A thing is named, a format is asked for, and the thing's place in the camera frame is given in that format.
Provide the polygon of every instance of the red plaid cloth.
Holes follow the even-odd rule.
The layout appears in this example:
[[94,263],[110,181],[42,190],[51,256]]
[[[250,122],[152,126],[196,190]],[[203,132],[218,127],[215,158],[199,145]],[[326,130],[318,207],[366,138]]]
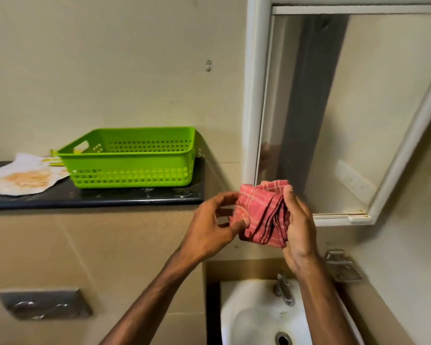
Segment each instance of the red plaid cloth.
[[239,234],[242,241],[273,247],[286,247],[289,210],[283,197],[287,180],[262,182],[257,186],[241,185],[230,224],[248,217],[249,226]]

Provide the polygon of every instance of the person's left hand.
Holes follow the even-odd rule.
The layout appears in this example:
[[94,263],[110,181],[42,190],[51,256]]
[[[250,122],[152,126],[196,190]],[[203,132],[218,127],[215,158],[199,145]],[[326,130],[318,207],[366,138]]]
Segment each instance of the person's left hand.
[[249,226],[249,219],[244,218],[232,226],[218,225],[216,218],[228,217],[233,210],[221,208],[234,205],[238,192],[225,192],[203,202],[193,217],[187,233],[179,247],[179,253],[194,264],[216,255],[229,244],[239,232]]

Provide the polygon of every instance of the black countertop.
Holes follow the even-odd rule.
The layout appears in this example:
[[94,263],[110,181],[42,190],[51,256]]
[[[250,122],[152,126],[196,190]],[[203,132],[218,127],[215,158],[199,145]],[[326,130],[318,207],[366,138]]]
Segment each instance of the black countertop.
[[[10,162],[0,161],[0,167]],[[40,194],[0,195],[0,209],[198,205],[204,201],[204,159],[196,158],[192,182],[180,188],[79,189],[67,177]]]

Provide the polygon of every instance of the sink basin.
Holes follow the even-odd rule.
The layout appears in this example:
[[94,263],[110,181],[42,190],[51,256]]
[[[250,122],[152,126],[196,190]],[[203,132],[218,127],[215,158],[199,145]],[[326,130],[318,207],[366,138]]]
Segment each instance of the sink basin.
[[[273,293],[275,284],[275,280],[221,282],[223,345],[312,345],[298,281],[289,280],[294,297],[291,306]],[[363,345],[354,321],[340,303]]]

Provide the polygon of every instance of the basket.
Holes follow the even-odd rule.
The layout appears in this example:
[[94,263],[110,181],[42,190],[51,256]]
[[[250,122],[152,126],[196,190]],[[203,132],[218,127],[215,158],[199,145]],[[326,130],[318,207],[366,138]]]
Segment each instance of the basket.
[[193,176],[195,128],[95,129],[57,155],[82,189],[185,186]]

